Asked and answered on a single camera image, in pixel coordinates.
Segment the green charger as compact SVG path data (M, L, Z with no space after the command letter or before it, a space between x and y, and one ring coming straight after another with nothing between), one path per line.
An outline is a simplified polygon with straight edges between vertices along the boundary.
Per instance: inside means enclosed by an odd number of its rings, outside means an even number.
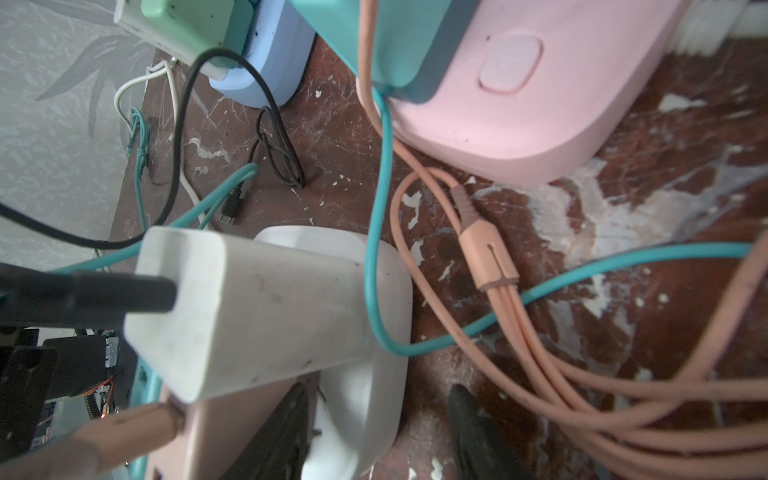
M241 54L255 18L252 1L118 0L113 20L190 66L202 53L214 48Z

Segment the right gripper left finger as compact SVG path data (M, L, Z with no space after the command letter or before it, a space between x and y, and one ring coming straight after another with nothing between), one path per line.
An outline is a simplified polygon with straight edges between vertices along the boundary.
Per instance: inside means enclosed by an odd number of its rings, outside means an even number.
M301 478L309 449L309 395L295 384L222 479Z

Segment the white charger plug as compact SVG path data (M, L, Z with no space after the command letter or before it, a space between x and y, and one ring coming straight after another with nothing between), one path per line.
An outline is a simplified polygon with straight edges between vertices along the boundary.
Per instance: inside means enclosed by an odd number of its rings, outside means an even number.
M367 239L312 227L290 246L153 227L136 270L170 280L167 312L130 313L124 335L179 400L193 403L368 357Z

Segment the pink charger plug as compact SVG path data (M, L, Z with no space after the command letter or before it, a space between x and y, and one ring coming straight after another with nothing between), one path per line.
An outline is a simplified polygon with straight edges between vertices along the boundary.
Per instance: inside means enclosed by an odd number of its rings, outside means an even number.
M312 436L317 379L281 380L186 405L168 391L161 398L184 414L179 434L148 455L145 479L222 479L287 392L297 383L309 395L309 444Z

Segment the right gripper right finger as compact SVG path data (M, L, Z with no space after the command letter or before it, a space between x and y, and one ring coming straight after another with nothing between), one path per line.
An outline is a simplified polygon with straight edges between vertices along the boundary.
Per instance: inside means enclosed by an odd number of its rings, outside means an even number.
M490 414L461 384L451 387L448 418L458 479L535 479Z

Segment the white power strip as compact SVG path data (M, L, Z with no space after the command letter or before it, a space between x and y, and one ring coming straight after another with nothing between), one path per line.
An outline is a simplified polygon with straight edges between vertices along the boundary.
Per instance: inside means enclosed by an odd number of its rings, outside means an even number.
M256 236L269 244L350 260L363 266L365 234L317 226L275 226ZM413 286L396 249L379 243L378 304L392 339L410 341ZM314 429L302 469L304 479L356 479L373 471L397 437L408 359L374 341L366 356L322 370L314 407Z

